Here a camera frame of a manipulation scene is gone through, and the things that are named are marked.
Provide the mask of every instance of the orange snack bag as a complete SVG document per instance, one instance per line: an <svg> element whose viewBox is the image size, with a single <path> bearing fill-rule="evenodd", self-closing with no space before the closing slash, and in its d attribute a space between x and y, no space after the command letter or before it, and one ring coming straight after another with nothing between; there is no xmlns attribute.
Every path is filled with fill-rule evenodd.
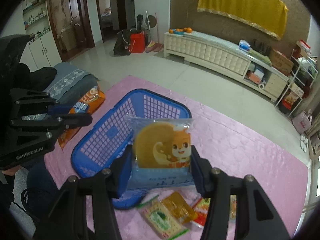
<svg viewBox="0 0 320 240"><path fill-rule="evenodd" d="M93 114L106 99L104 93L100 91L99 86L91 88L74 106L70 109L69 114L89 113ZM80 127L75 129L67 129L58 138L61 148L64 148L68 141L80 130Z"/></svg>
<svg viewBox="0 0 320 240"><path fill-rule="evenodd" d="M198 217L196 212L187 204L178 191L164 198L162 204L181 224L185 224Z"/></svg>

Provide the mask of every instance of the paper towel roll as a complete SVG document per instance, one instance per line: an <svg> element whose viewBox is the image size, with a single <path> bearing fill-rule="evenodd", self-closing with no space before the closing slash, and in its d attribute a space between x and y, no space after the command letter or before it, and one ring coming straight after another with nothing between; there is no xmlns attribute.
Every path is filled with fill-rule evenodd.
<svg viewBox="0 0 320 240"><path fill-rule="evenodd" d="M264 83L263 82L260 82L258 87L261 89L261 90L264 90Z"/></svg>

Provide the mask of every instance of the pink bag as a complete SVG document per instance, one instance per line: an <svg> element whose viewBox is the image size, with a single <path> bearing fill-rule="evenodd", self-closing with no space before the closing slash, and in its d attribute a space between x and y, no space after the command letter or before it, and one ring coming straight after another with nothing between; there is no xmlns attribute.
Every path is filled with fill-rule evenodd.
<svg viewBox="0 0 320 240"><path fill-rule="evenodd" d="M308 113L303 111L292 119L292 124L297 130L297 132L302 134L304 131L311 128L311 121L312 121L311 113L309 111Z"/></svg>

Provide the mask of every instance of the pink mat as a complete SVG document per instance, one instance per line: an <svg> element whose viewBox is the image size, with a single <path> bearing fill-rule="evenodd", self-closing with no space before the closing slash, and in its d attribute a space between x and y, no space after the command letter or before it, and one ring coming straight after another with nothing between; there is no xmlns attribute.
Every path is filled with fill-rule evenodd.
<svg viewBox="0 0 320 240"><path fill-rule="evenodd" d="M241 178L246 174L254 175L279 212L290 236L293 236L306 196L306 165L267 138L212 108L133 76L124 78L106 92L106 100L93 114L92 124L81 128L63 151L56 144L55 150L45 155L46 167L58 188L69 176L76 174L70 163L76 144L123 96L137 88L149 89L186 105L195 119L191 140L200 156L228 175ZM91 201L87 201L87 210L88 227L93 229ZM159 239L135 209L116 211L116 218L124 240ZM232 223L228 240L233 239L234 230ZM190 231L179 239L200 239L200 236L201 231Z"/></svg>

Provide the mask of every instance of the brown wall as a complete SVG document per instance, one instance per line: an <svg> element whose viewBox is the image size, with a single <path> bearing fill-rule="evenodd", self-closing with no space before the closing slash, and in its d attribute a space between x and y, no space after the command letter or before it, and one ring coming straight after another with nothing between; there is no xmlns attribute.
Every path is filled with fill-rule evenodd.
<svg viewBox="0 0 320 240"><path fill-rule="evenodd" d="M289 56L297 40L307 40L310 13L300 0L281 1L289 9L286 31L281 41L239 21L212 13L197 12L198 0L171 0L170 27L191 27L195 31L234 43L239 43L240 39L251 42L256 38L258 42L271 45Z"/></svg>

